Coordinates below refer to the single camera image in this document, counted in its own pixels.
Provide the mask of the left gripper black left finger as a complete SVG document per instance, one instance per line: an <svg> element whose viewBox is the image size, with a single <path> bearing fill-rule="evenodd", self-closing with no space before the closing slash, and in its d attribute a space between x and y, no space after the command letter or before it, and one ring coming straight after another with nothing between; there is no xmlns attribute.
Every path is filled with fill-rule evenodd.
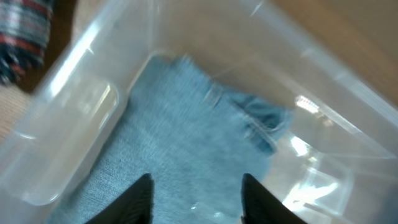
<svg viewBox="0 0 398 224"><path fill-rule="evenodd" d="M154 181L144 174L86 224L151 224Z"/></svg>

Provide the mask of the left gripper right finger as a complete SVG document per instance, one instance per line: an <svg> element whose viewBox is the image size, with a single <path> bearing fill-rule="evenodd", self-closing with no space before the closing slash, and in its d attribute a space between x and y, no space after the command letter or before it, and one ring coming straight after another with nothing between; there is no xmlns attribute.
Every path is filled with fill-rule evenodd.
<svg viewBox="0 0 398 224"><path fill-rule="evenodd" d="M241 201L243 224L307 224L251 174L243 175Z"/></svg>

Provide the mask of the blue jeans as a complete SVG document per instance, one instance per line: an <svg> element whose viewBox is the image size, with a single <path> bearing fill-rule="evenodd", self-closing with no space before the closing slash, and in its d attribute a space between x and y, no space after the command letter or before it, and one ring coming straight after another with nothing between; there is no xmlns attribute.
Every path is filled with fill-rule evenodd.
<svg viewBox="0 0 398 224"><path fill-rule="evenodd" d="M88 179L48 221L87 222L149 173L154 223L236 223L243 175L264 178L291 119L188 57L152 57Z"/></svg>

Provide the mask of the plaid shirt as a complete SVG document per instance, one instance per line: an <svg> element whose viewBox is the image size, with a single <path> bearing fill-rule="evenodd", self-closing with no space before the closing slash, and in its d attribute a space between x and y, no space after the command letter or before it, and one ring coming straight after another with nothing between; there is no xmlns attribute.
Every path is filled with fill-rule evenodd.
<svg viewBox="0 0 398 224"><path fill-rule="evenodd" d="M1 0L1 85L44 64L54 0Z"/></svg>

